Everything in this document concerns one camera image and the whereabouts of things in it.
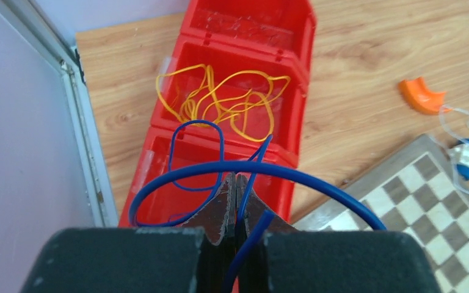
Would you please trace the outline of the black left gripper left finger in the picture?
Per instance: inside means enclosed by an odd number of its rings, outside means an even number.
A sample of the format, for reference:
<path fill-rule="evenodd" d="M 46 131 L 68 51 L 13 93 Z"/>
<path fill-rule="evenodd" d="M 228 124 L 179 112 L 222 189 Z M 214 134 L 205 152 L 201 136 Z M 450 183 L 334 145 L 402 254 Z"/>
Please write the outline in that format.
<path fill-rule="evenodd" d="M 236 177 L 178 227 L 67 228 L 43 246 L 22 292 L 231 292 Z"/>

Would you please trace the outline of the orange pipe elbow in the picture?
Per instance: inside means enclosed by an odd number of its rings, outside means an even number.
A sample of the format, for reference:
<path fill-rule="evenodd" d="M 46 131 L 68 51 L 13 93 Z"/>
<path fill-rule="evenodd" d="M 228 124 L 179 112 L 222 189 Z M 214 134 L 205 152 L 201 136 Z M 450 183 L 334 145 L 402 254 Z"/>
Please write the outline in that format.
<path fill-rule="evenodd" d="M 446 92 L 433 92 L 426 85 L 423 77 L 399 82 L 398 89 L 405 102 L 414 110 L 425 115 L 438 115 L 454 110 L 445 106 Z"/>

